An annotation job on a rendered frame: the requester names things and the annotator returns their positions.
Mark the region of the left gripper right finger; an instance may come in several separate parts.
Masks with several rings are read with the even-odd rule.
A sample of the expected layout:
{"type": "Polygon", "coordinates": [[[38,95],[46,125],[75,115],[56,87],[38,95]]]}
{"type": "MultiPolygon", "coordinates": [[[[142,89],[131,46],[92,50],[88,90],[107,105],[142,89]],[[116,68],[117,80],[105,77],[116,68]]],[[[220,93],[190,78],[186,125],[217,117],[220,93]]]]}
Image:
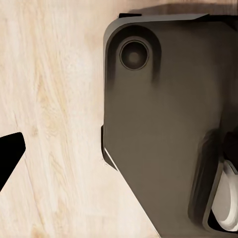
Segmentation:
{"type": "Polygon", "coordinates": [[[222,149],[238,171],[238,134],[227,132],[223,141],[222,149]]]}

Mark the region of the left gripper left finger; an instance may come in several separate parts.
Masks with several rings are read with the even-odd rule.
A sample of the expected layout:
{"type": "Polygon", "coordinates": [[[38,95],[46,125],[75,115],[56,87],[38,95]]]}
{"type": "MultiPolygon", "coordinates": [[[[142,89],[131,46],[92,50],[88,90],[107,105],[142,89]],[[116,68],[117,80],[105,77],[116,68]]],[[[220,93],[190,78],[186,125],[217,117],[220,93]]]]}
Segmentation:
{"type": "Polygon", "coordinates": [[[0,137],[0,191],[26,151],[21,132],[0,137]]]}

